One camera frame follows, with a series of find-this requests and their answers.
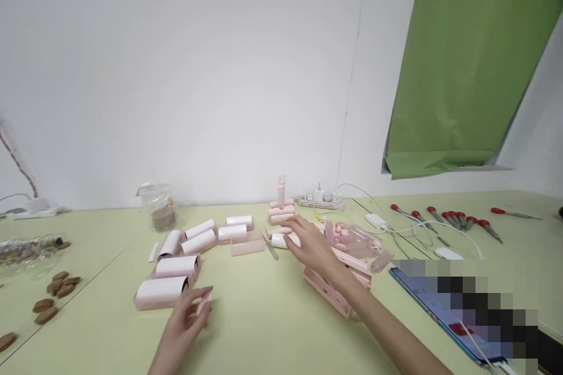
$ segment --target brown liquid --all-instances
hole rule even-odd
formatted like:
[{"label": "brown liquid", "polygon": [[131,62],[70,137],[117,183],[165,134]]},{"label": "brown liquid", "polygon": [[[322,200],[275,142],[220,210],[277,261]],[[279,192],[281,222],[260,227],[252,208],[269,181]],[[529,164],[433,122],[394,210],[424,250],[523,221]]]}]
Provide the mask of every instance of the brown liquid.
[{"label": "brown liquid", "polygon": [[160,208],[151,213],[152,225],[156,231],[173,229],[176,225],[176,213],[174,206]]}]

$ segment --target green curtain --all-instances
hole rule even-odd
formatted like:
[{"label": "green curtain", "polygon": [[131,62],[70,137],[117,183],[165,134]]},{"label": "green curtain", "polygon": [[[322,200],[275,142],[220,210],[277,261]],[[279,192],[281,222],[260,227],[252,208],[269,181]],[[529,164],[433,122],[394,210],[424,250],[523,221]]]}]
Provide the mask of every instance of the green curtain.
[{"label": "green curtain", "polygon": [[563,0],[415,0],[385,157],[394,179],[493,156],[562,9]]}]

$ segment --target phone screen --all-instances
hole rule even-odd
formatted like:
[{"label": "phone screen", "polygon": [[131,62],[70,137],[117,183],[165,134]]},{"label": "phone screen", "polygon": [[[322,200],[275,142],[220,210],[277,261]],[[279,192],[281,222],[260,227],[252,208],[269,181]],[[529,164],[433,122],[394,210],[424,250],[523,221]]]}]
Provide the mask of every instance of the phone screen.
[{"label": "phone screen", "polygon": [[[456,342],[457,344],[471,357],[473,360],[478,361],[480,364],[487,364],[483,359],[483,355],[479,352],[471,338],[463,329],[462,324],[451,313],[450,309],[437,300],[437,293],[426,291],[415,280],[402,272],[399,268],[391,268],[389,270],[391,275],[401,284],[414,299],[421,305],[424,310],[436,321]],[[469,333],[479,345],[487,359],[491,363],[506,362],[506,359],[500,354],[500,351],[487,343],[477,334],[475,334],[469,327]]]}]

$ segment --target hand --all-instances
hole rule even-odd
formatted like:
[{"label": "hand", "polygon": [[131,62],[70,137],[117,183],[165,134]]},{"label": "hand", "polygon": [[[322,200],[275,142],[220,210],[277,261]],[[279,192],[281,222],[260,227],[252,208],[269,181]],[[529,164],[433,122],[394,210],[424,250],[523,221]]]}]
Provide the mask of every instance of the hand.
[{"label": "hand", "polygon": [[207,326],[211,303],[204,306],[199,316],[195,315],[198,304],[193,301],[210,293],[213,287],[187,290],[182,293],[158,344],[149,375],[174,375],[180,368],[184,356],[200,331]]},{"label": "hand", "polygon": [[299,237],[301,247],[293,243],[293,240],[288,235],[285,235],[283,238],[286,241],[287,248],[306,267],[329,279],[344,268],[334,254],[328,240],[313,223],[301,216],[293,216],[289,217],[281,225],[292,229]]}]

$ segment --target screwdriver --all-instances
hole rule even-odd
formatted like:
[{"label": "screwdriver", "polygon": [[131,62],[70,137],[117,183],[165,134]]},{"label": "screwdriver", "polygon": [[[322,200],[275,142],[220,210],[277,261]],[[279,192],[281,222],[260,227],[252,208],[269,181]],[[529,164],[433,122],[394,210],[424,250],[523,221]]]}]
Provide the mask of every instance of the screwdriver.
[{"label": "screwdriver", "polygon": [[475,217],[467,217],[465,222],[465,230],[469,231],[473,227],[473,225],[477,223],[477,219]]},{"label": "screwdriver", "polygon": [[506,214],[506,215],[512,215],[514,217],[520,217],[520,218],[528,218],[528,219],[534,219],[534,220],[542,220],[539,219],[538,217],[532,217],[526,214],[518,214],[518,213],[509,213],[506,212],[505,210],[501,210],[500,208],[491,208],[491,212],[495,213],[495,214]]},{"label": "screwdriver", "polygon": [[443,212],[442,217],[444,217],[447,220],[447,222],[452,225],[452,227],[457,228],[457,223],[453,220],[449,212]]},{"label": "screwdriver", "polygon": [[465,214],[464,213],[456,213],[457,219],[459,220],[460,225],[465,229],[465,226],[467,225],[467,221],[465,220]]},{"label": "screwdriver", "polygon": [[420,215],[420,213],[418,211],[413,211],[412,212],[412,216],[414,218],[416,218],[417,220],[419,220],[422,224],[424,224],[426,227],[428,227],[429,229],[431,229],[434,233],[438,234],[438,232],[436,230],[434,230],[434,227],[432,227],[430,225],[430,223],[427,223],[426,220]]},{"label": "screwdriver", "polygon": [[436,212],[436,208],[434,207],[428,207],[426,208],[426,210],[432,214],[432,217],[434,217],[434,219],[438,222],[438,223],[443,223],[444,221],[442,220],[442,218],[438,215],[438,213]]},{"label": "screwdriver", "polygon": [[396,204],[391,204],[391,207],[390,207],[390,208],[391,208],[393,211],[397,211],[399,214],[407,215],[407,216],[409,216],[409,217],[411,216],[409,213],[404,212],[404,211],[403,211],[401,208],[399,208],[399,206],[396,205]]},{"label": "screwdriver", "polygon": [[498,235],[498,233],[496,231],[494,231],[493,228],[491,227],[491,223],[489,223],[487,220],[479,220],[478,223],[479,223],[479,226],[481,226],[482,228],[487,230],[491,236],[493,236],[500,243],[503,243],[503,241],[500,238],[500,236]]}]

